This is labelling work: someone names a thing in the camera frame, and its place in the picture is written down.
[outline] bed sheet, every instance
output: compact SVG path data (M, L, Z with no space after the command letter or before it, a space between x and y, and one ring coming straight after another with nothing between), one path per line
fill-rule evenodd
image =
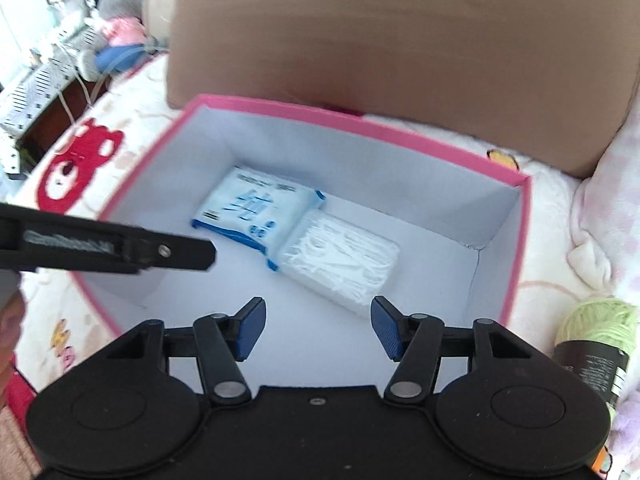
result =
M95 173L81 199L68 211L96 218L117 184L135 167L178 112L166 106L166 57L144 66L134 77L111 89L89 111L124 140L113 160ZM366 116L368 120L413 130L485 156L494 146L407 121ZM16 197L34 207L44 167L74 135L74 128L56 143ZM509 328L545 352L553 348L556 328L577 301L593 291L566 262L572 248L569 211L579 182L527 157L514 154L520 169L533 177L532 218L524 267ZM69 272L42 269L25 274L22 289L28 302L24 333L17 348L18 367L36 390L106 345L115 336L82 293Z

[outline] blue fabric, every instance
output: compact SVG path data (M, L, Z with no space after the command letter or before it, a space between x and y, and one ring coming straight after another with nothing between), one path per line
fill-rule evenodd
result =
M101 51L100 54L95 56L95 67L100 72L104 72L110 67L111 70L117 70L119 72L129 70L129 68L132 68L138 60L145 55L145 51L140 50L142 47L144 47L142 43L125 46L108 46ZM120 61L112 67L111 63L117 59L120 59Z
M371 325L389 359L393 361L402 359L404 348L398 332L398 324L376 300L371 302Z
M240 324L240 333L236 342L236 361L244 361L254 349L267 321L267 304L261 301Z

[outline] yarn label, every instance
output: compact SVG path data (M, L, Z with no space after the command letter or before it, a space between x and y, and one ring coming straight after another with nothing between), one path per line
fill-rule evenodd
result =
M622 350L595 341L565 341L556 346L554 361L572 371L605 402L616 407L629 362L629 356Z

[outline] white cable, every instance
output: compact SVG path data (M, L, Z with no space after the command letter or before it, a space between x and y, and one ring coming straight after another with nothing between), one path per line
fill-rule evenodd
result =
M80 86L82 87L82 92L84 93L84 98L86 99L86 107L84 108L84 110L86 111L87 107L91 108L93 106L91 104L91 98L89 97L89 91L86 85L84 84L84 81L82 81L82 78L78 73L78 70L76 70L76 62L69 55L69 53L66 51L66 48L62 45L60 41L58 41L56 44L57 46L59 46L60 50L62 50L62 52L65 53L66 60L69 62L69 65L71 65L71 70L73 71L75 78L78 80L78 82L80 83Z
M70 126L73 126L74 124L76 124L76 118L73 116L73 114L71 113L71 110L69 109L69 106L66 104L65 98L62 97L62 92L60 91L60 88L58 88L57 90L58 90L58 98L60 99L60 102L62 103L62 107L65 109L65 112L69 117Z
M168 48L159 47L159 48L156 48L156 51L158 51L158 52L169 52L169 49ZM91 92L90 102L92 104L95 103L95 100L96 100L98 94L100 93L100 88L102 87L104 81L110 75L111 71L114 70L114 68L117 66L117 64L119 62L121 62L123 59L125 59L126 57L130 56L131 54L138 53L138 52L146 52L145 47L144 46L140 46L140 47L137 47L136 49L133 49L133 50L127 50L126 52L123 52L122 54L120 54L111 63L109 63L109 65L107 66L107 69L102 72L102 76L100 77L100 79L98 79L98 83L95 85L94 90Z
M14 40L15 46L18 47L18 50L20 52L22 52L22 47L20 46L20 42L18 41L18 38L16 38L12 28L9 25L9 20L6 18L6 15L4 13L4 9L2 8L2 5L0 5L0 17L2 17L2 20L5 22L6 28L9 30L9 34L11 35L12 39Z

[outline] yarn ball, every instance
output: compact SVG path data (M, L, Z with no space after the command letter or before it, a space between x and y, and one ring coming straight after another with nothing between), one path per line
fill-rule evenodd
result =
M583 301L562 322L556 346L564 341L595 341L631 356L636 349L636 311L633 305L615 298Z

